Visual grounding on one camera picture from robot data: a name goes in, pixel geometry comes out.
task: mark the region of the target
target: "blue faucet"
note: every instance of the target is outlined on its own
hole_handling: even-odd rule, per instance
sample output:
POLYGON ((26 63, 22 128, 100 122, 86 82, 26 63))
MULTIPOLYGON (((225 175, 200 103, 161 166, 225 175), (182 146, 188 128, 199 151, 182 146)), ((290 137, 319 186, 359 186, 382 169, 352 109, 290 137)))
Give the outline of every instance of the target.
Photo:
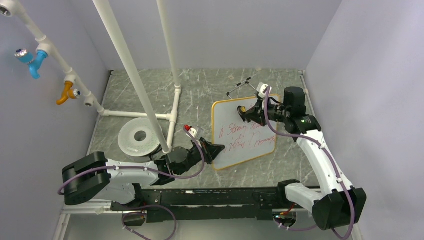
POLYGON ((34 79, 39 79, 40 75, 38 70, 41 68, 44 59, 46 59, 49 55, 47 52, 43 50, 37 51, 37 57, 33 60, 33 55, 28 52, 26 49, 18 49, 15 53, 15 57, 19 59, 24 64, 28 64, 29 73, 34 79))

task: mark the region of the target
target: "red handwriting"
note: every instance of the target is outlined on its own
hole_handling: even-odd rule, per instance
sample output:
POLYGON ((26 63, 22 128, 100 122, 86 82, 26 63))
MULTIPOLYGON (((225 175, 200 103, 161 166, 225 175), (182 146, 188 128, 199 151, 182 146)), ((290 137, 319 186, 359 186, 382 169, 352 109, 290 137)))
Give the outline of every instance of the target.
POLYGON ((229 144, 229 152, 234 149, 242 148, 244 149, 246 146, 246 141, 244 141, 244 134, 240 134, 236 140, 229 144))
POLYGON ((267 138, 267 139, 263 139, 263 140, 257 140, 255 143, 254 143, 254 148, 255 147, 258 147, 258 146, 261 146, 262 144, 264 144, 264 143, 269 143, 269 144, 271 144, 271 143, 274 143, 276 141, 276 136, 274 135, 274 136, 272 136, 272 137, 269 137, 269 138, 267 138))
POLYGON ((230 130, 230 132, 227 134, 227 136, 228 135, 231 135, 231 134, 235 134, 235 133, 237 133, 237 132, 239 132, 241 130, 244 130, 243 131, 243 134, 244 134, 248 128, 246 126, 237 126, 237 124, 231 123, 228 126, 228 129, 230 130))
POLYGON ((254 121, 250 124, 250 130, 258 129, 260 127, 261 127, 261 125, 257 124, 254 121))
POLYGON ((221 127, 221 132, 219 132, 219 138, 222 138, 224 134, 224 127, 221 127))

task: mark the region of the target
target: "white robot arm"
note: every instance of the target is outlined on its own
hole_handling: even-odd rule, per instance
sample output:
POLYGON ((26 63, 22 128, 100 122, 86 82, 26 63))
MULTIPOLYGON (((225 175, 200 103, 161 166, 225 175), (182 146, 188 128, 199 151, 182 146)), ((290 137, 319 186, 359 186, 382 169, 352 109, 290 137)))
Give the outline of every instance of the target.
POLYGON ((256 104, 248 110, 239 106, 238 114, 245 122, 255 122, 263 127, 270 121, 283 122, 288 134, 269 127, 280 136, 292 137, 300 146, 318 178, 321 190, 316 192, 298 180, 286 180, 278 183, 279 200, 296 203, 308 210, 322 230, 350 225, 351 208, 354 209, 354 223, 357 223, 367 196, 362 188, 355 188, 340 170, 327 147, 317 119, 306 114, 303 89, 287 87, 283 102, 269 97, 270 91, 270 86, 260 83, 255 93, 256 104))
POLYGON ((104 152, 94 152, 62 169, 63 185, 58 193, 64 195, 68 206, 91 199, 110 200, 127 207, 142 206, 142 188, 195 177, 201 170, 193 176, 179 175, 202 159, 211 164, 224 150, 224 145, 212 144, 202 138, 200 127, 185 125, 184 128, 190 135, 191 149, 175 147, 159 160, 147 163, 114 161, 106 159, 104 152))

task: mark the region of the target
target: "gray marble floor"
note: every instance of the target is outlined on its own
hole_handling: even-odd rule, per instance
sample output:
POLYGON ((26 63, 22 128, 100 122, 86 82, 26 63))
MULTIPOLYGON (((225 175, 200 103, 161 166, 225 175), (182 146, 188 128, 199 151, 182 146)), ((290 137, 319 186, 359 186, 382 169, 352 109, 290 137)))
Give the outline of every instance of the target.
MULTIPOLYGON (((144 86, 149 93, 153 108, 158 114, 171 112, 174 99, 174 83, 170 69, 144 69, 139 71, 144 86)), ((295 69, 184 69, 180 70, 182 93, 178 108, 173 146, 191 148, 190 140, 182 131, 184 124, 198 125, 205 130, 203 137, 211 140, 211 107, 216 101, 227 100, 226 93, 241 80, 252 77, 250 82, 256 87, 259 82, 273 87, 272 92, 284 93, 290 86, 303 87, 295 69)), ((234 97, 251 97, 253 89, 240 88, 234 97)), ((110 77, 109 88, 104 100, 104 108, 114 111, 143 113, 142 104, 124 70, 117 70, 110 77)), ((101 117, 91 152, 102 151, 109 159, 133 162, 118 146, 118 133, 132 118, 101 117)), ((162 130, 168 133, 169 123, 159 120, 162 130)), ((165 186, 154 188, 239 188, 275 187, 283 180, 297 179, 306 186, 318 186, 308 159, 291 138, 278 137, 275 152, 242 164, 215 171, 207 165, 203 172, 191 179, 177 179, 165 186)), ((186 176, 196 173, 200 164, 193 167, 186 176)))

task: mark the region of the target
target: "white pvc pipe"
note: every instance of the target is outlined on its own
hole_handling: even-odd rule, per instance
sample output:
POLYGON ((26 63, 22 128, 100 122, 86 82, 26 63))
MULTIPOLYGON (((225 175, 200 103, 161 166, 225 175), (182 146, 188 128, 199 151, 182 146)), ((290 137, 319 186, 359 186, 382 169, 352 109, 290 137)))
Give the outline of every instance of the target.
POLYGON ((175 95, 173 97, 171 117, 169 119, 168 137, 166 139, 166 143, 168 144, 168 147, 170 150, 172 149, 172 141, 174 139, 175 124, 177 123, 178 104, 180 101, 180 95, 181 95, 181 88, 175 88, 175 95))
POLYGON ((128 73, 135 92, 140 98, 141 104, 146 111, 147 117, 149 118, 153 130, 159 139, 163 151, 169 152, 170 149, 168 147, 167 140, 162 133, 161 126, 159 125, 159 121, 155 116, 155 111, 153 110, 145 86, 143 85, 142 79, 140 78, 139 71, 137 70, 136 64, 134 63, 133 57, 131 56, 131 52, 128 49, 127 43, 125 42, 124 35, 122 34, 122 31, 118 25, 118 21, 114 12, 112 11, 109 0, 93 0, 93 3, 98 11, 98 14, 100 15, 101 20, 103 21, 104 26, 106 27, 107 32, 109 33, 110 39, 112 40, 113 45, 118 52, 122 64, 128 73))
POLYGON ((25 24, 28 30, 34 35, 35 40, 39 43, 37 49, 44 50, 48 52, 60 65, 63 72, 68 76, 73 76, 75 84, 78 86, 78 89, 85 96, 86 105, 94 106, 100 114, 105 111, 102 105, 97 100, 96 96, 88 90, 86 85, 81 81, 80 76, 72 69, 71 66, 65 61, 62 55, 59 53, 56 46, 53 44, 49 38, 44 35, 35 22, 28 16, 27 11, 24 6, 18 0, 3 0, 1 1, 1 6, 7 8, 13 15, 16 15, 20 20, 25 24))
POLYGON ((171 35, 170 35, 169 27, 168 27, 169 21, 168 21, 167 11, 165 9, 163 0, 156 0, 156 2, 157 2, 157 8, 159 9, 160 21, 162 23, 163 35, 165 36, 166 49, 168 50, 169 61, 171 63, 173 81, 174 81, 175 87, 179 88, 181 87, 181 84, 180 84, 180 79, 178 75, 178 70, 175 64, 174 49, 171 43, 172 42, 171 35))
MULTIPOLYGON (((157 119, 168 120, 170 114, 155 114, 157 119)), ((105 110, 103 116, 107 117, 126 117, 126 118, 146 118, 147 114, 142 112, 128 112, 128 111, 111 111, 105 110)))
POLYGON ((28 14, 25 11, 18 14, 19 18, 22 20, 22 22, 25 24, 25 26, 31 31, 32 35, 34 35, 36 40, 42 39, 45 35, 41 32, 39 27, 33 22, 33 20, 28 16, 28 14))

